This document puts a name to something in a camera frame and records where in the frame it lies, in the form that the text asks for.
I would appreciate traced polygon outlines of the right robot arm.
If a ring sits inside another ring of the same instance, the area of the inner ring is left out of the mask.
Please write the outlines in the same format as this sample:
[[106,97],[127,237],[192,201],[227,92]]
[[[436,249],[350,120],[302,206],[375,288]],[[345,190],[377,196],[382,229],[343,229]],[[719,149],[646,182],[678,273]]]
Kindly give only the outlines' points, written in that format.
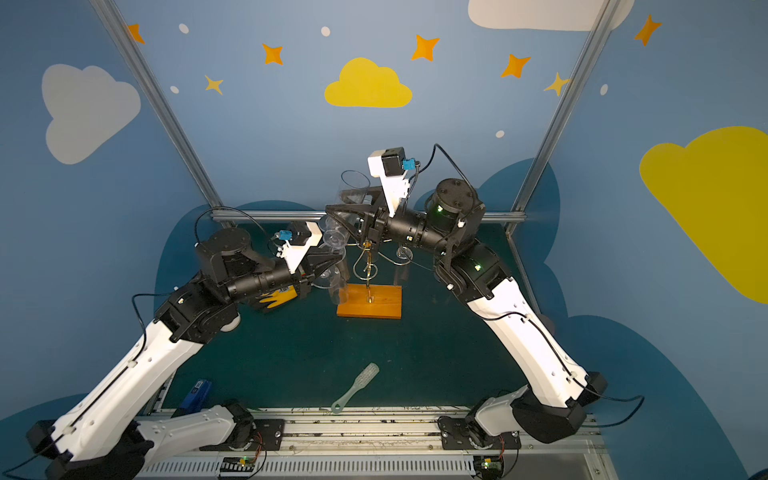
[[436,278],[490,327],[525,375],[525,386],[489,397],[470,411],[465,422],[472,441],[486,447],[522,430],[551,444],[577,433],[586,407],[600,398],[607,382],[568,356],[525,300],[510,268],[478,240],[486,207],[476,190],[465,180],[445,179],[424,212],[405,206],[389,210],[381,187],[371,196],[369,204],[329,205],[325,212],[360,245],[376,248],[392,240],[430,253]]

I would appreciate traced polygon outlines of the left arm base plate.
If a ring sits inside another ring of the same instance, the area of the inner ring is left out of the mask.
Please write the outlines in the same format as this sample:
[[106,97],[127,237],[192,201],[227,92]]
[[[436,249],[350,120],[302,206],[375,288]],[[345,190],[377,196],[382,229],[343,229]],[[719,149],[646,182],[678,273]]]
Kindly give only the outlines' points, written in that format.
[[279,451],[284,437],[286,422],[284,419],[255,419],[251,422],[251,429],[244,451]]

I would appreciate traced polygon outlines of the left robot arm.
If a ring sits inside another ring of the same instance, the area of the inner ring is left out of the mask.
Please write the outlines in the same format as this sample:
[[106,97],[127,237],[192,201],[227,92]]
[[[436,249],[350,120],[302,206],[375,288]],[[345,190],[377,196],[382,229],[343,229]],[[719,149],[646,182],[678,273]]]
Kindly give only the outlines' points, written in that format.
[[178,367],[240,321],[238,307],[291,287],[306,296],[313,281],[341,261],[322,246],[314,222],[295,222],[290,239],[268,258],[242,228],[222,229],[195,246],[198,273],[171,292],[141,339],[75,407],[26,434],[49,459],[49,479],[132,479],[144,467],[200,447],[247,450],[257,433],[251,413],[228,401],[170,420],[137,415]]

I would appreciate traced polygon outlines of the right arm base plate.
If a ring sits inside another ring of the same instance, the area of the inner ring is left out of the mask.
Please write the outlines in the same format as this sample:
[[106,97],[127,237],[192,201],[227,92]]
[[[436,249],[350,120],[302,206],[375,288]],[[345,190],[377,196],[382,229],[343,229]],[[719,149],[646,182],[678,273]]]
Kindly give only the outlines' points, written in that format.
[[487,434],[474,421],[440,416],[436,421],[444,450],[507,450],[518,449],[522,443],[517,432],[497,436]]

